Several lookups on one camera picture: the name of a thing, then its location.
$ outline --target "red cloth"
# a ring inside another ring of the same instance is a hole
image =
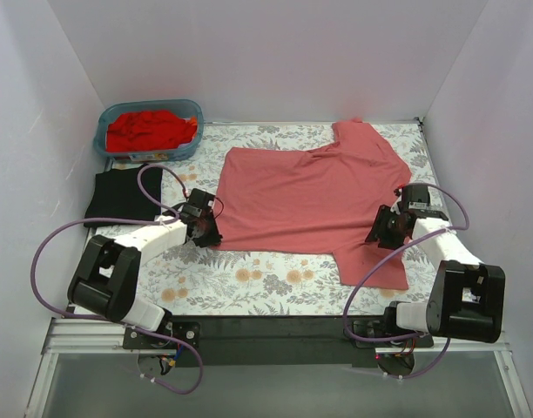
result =
[[[217,191],[225,205],[216,219],[220,250],[331,253],[345,285],[390,253],[365,238],[410,170],[371,125],[350,120],[333,129],[334,143],[315,150],[227,153]],[[408,289],[401,258],[366,286]]]
[[[193,118],[178,118],[170,111],[124,113],[108,126],[108,152],[170,150],[191,142],[197,132]]]

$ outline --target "floral pattern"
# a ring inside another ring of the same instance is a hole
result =
[[[415,124],[374,125],[408,164],[413,181],[435,183],[428,152]],[[215,192],[226,153],[234,146],[270,150],[308,150],[330,144],[330,125],[207,125],[195,155],[167,163],[191,189]],[[134,165],[115,164],[115,168]],[[175,180],[165,174],[162,200],[183,199]],[[438,193],[432,202],[442,207]],[[117,236],[136,226],[99,228]],[[417,248],[402,255],[408,291],[365,287],[355,297],[352,314],[381,314],[391,300],[428,298],[435,270]],[[177,246],[142,266],[138,293],[174,314],[339,315],[352,287],[343,286],[331,255],[264,252],[223,252]]]

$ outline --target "white wall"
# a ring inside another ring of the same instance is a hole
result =
[[[49,0],[104,105],[207,120],[424,115],[486,0]]]
[[[504,326],[533,412],[533,1],[489,0],[426,121],[439,180],[473,220],[467,244],[507,273]]]
[[[50,315],[30,292],[30,260],[78,218],[102,161],[103,106],[45,0],[0,0],[0,417],[23,416]],[[43,255],[42,290],[64,306],[84,231]]]

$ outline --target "folded black cloth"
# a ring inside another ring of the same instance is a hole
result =
[[[160,207],[152,203],[138,188],[137,175],[145,165],[127,170],[110,170],[96,175],[94,195],[85,218],[121,218],[154,220]],[[157,201],[162,197],[162,170],[150,168],[143,172],[141,182]],[[84,226],[117,225],[115,222],[85,222]]]

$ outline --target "t-shirt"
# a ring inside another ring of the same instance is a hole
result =
[[[333,130],[334,142],[314,150],[227,153],[217,191],[225,205],[216,219],[220,250],[330,253],[345,285],[390,253],[365,238],[410,170],[371,125],[345,120]],[[401,258],[365,286],[408,289]]]

